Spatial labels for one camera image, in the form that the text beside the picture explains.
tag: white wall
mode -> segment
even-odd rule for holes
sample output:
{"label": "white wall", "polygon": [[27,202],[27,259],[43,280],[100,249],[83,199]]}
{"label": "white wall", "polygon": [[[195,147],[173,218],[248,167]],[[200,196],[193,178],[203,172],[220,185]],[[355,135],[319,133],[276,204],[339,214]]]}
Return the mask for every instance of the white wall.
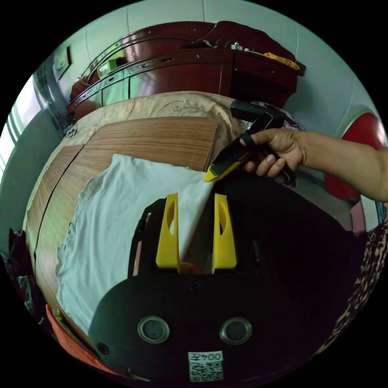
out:
{"label": "white wall", "polygon": [[25,209],[35,182],[61,141],[47,110],[40,111],[20,135],[0,187],[0,249],[8,252],[8,230],[23,228]]}
{"label": "white wall", "polygon": [[115,40],[149,25],[187,20],[235,21],[263,30],[290,50],[307,71],[285,108],[308,130],[341,136],[358,113],[379,116],[353,71],[319,37],[284,15],[242,0],[145,0],[95,20],[61,45],[70,45],[73,61],[59,82],[65,98],[88,64]]}

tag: screw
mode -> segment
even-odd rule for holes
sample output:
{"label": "screw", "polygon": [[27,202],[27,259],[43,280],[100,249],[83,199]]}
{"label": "screw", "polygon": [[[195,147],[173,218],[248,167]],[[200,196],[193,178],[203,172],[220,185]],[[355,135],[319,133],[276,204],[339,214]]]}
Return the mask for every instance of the screw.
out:
{"label": "screw", "polygon": [[109,348],[105,344],[99,343],[97,349],[101,354],[109,354]]}

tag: wood grain surface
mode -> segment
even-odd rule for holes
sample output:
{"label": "wood grain surface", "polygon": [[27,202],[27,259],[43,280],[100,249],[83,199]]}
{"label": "wood grain surface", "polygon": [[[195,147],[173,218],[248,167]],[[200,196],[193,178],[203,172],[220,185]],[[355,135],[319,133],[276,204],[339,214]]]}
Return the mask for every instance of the wood grain surface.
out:
{"label": "wood grain surface", "polygon": [[204,171],[217,131],[209,118],[166,117],[131,120],[102,127],[83,147],[55,187],[40,227],[36,248],[36,280],[47,303],[59,308],[69,326],[86,343],[88,337],[58,305],[55,277],[57,248],[62,245],[78,195],[86,182],[108,168],[113,154]]}
{"label": "wood grain surface", "polygon": [[31,207],[27,212],[25,232],[27,237],[27,247],[33,261],[33,268],[34,252],[38,242],[39,229],[47,204],[50,200],[50,196],[61,176],[66,171],[72,160],[78,155],[82,147],[83,145],[72,145],[63,147],[59,151],[57,157],[55,158],[55,163],[52,163],[44,173]]}

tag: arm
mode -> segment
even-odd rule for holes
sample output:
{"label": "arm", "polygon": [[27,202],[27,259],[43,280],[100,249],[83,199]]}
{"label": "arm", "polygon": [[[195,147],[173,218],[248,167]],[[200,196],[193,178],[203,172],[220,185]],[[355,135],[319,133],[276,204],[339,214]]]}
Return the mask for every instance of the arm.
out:
{"label": "arm", "polygon": [[333,175],[365,197],[388,202],[388,149],[341,140],[317,132],[299,132],[303,165]]}

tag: orange cloth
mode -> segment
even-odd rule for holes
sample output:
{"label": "orange cloth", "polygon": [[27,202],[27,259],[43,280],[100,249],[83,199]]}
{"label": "orange cloth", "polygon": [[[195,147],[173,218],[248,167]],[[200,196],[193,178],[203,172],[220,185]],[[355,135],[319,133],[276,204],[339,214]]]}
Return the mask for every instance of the orange cloth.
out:
{"label": "orange cloth", "polygon": [[117,373],[108,369],[104,366],[99,360],[97,360],[91,353],[82,348],[76,340],[74,340],[69,333],[62,327],[58,320],[54,317],[53,310],[49,305],[46,305],[46,312],[48,320],[53,327],[55,336],[58,339],[59,344],[68,352],[71,356],[77,358],[78,360],[83,361],[86,364],[89,364],[95,368],[98,368],[102,371],[112,373],[116,375]]}

